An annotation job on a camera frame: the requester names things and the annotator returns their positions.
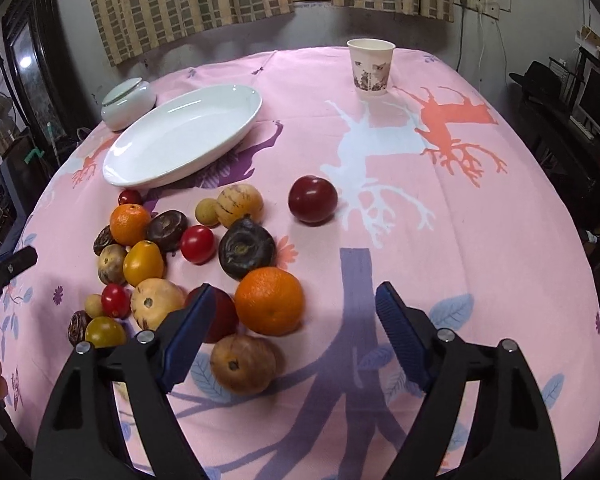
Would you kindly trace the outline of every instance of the paper cup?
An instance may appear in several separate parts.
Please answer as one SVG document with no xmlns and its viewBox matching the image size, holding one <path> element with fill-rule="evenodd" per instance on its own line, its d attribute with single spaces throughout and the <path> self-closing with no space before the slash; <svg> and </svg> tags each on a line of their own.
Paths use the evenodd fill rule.
<svg viewBox="0 0 600 480">
<path fill-rule="evenodd" d="M 395 45 L 389 41 L 364 38 L 347 41 L 353 69 L 353 83 L 364 95 L 386 94 Z"/>
</svg>

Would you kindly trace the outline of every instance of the orange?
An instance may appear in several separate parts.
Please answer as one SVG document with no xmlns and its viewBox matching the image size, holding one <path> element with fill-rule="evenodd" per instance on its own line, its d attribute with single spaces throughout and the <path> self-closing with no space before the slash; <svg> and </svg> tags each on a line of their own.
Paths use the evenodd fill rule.
<svg viewBox="0 0 600 480">
<path fill-rule="evenodd" d="M 151 221 L 149 212 L 138 204 L 119 205 L 111 213 L 111 236 L 122 246 L 134 246 L 144 240 L 144 230 Z"/>
<path fill-rule="evenodd" d="M 161 278 L 164 260 L 160 248 L 147 240 L 138 242 L 127 253 L 122 272 L 131 286 L 138 286 L 149 278 Z"/>
<path fill-rule="evenodd" d="M 234 303 L 242 324 L 262 335 L 292 332 L 304 313 L 302 285 L 277 267 L 261 267 L 247 274 L 235 291 Z"/>
</svg>

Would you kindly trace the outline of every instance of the electrical outlet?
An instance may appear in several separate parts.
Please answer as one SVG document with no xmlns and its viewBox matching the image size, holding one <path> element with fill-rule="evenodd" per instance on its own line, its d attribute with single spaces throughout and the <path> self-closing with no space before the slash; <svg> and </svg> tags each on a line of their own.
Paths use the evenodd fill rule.
<svg viewBox="0 0 600 480">
<path fill-rule="evenodd" d="M 493 0 L 466 0 L 465 4 L 462 3 L 462 0 L 454 0 L 454 3 L 465 9 L 491 16 L 496 20 L 500 19 L 500 4 Z"/>
</svg>

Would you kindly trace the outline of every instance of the metal screw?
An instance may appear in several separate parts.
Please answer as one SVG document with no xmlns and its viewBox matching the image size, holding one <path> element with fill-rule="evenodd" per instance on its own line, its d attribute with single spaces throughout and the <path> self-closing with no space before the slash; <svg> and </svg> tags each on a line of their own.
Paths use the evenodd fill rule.
<svg viewBox="0 0 600 480">
<path fill-rule="evenodd" d="M 502 340 L 502 347 L 507 352 L 515 352 L 518 349 L 518 343 L 516 343 L 515 341 L 513 341 L 513 339 L 503 339 Z"/>
<path fill-rule="evenodd" d="M 448 328 L 441 328 L 438 330 L 438 339 L 440 341 L 444 341 L 445 343 L 449 343 L 456 338 L 456 334 L 453 330 L 449 330 Z"/>
<path fill-rule="evenodd" d="M 81 341 L 75 346 L 75 351 L 78 354 L 86 354 L 89 350 L 91 350 L 91 344 L 87 341 Z"/>
<path fill-rule="evenodd" d="M 138 339 L 138 342 L 142 345 L 150 343 L 154 338 L 155 334 L 151 330 L 142 330 L 142 332 L 136 336 L 136 339 Z"/>
</svg>

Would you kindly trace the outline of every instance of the wall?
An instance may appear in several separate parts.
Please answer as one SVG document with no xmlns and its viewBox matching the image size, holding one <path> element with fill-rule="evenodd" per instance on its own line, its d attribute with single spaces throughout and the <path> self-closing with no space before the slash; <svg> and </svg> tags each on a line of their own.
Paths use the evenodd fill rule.
<svg viewBox="0 0 600 480">
<path fill-rule="evenodd" d="M 588 0 L 497 1 L 503 8 L 510 8 L 510 12 L 500 13 L 499 22 L 507 66 L 495 21 L 483 16 L 481 29 L 478 14 L 467 12 L 464 54 L 459 71 L 476 88 L 480 87 L 486 99 L 514 123 L 517 89 L 506 73 L 524 73 L 533 60 L 548 63 L 549 56 L 573 62 L 575 31 L 588 23 L 589 3 Z M 377 36 L 400 47 L 431 52 L 453 67 L 458 62 L 461 29 L 458 6 L 454 6 L 455 23 L 442 23 L 417 16 L 343 9 L 322 3 L 300 4 L 293 15 L 210 30 L 167 44 L 114 68 L 104 53 L 90 1 L 59 0 L 59 7 L 78 78 L 95 116 L 109 89 L 128 77 L 142 76 L 153 80 L 187 66 L 234 59 L 264 50 L 343 45 L 350 38 Z M 590 19 L 593 29 L 600 35 L 600 16 L 593 6 Z M 481 30 L 485 43 L 478 70 L 482 52 Z"/>
</svg>

